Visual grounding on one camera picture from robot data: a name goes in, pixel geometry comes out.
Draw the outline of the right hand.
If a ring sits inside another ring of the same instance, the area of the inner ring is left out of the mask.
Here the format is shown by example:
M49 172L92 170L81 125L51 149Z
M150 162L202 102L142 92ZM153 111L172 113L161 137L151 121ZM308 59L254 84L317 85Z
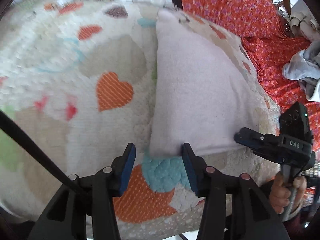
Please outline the right hand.
M302 207L302 200L307 188L306 178L304 176L296 177L293 181L293 187L297 189L297 194L291 213L296 215ZM282 214L284 212L284 207L287 207L290 203L290 196L291 192L284 186L283 175L281 172L278 172L274 178L269 195L269 202L277 214Z

